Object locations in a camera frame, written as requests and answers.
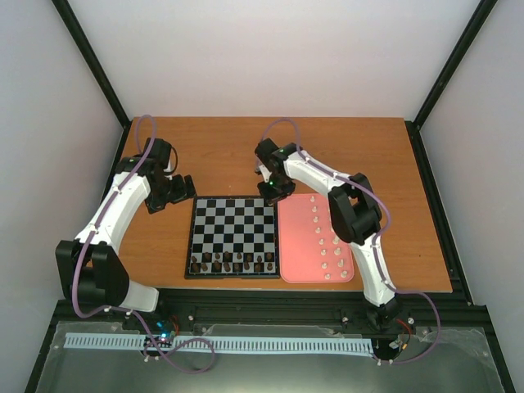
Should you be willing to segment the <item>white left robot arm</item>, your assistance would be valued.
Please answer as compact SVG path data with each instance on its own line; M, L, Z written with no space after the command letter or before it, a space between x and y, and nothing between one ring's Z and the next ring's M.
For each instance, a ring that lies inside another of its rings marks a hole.
M74 240L56 247L62 291L79 317L90 317L80 309L89 304L95 312L142 311L142 321L156 330L169 323L170 309L158 301L158 290L129 277L119 250L140 206L155 214L195 196L192 177L176 174L170 161L174 155L165 140L147 139L143 153L125 157L116 166L111 189L86 227Z

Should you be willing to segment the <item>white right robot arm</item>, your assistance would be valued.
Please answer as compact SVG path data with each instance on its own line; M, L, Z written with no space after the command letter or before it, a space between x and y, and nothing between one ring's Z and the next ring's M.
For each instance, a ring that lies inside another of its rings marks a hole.
M382 212L386 207L374 195L368 178L337 172L309 156L294 142L277 146L271 139L255 148L257 184L270 205L289 197L299 181L327 198L332 229L349 244L364 284L370 328L384 332L401 310L382 254Z

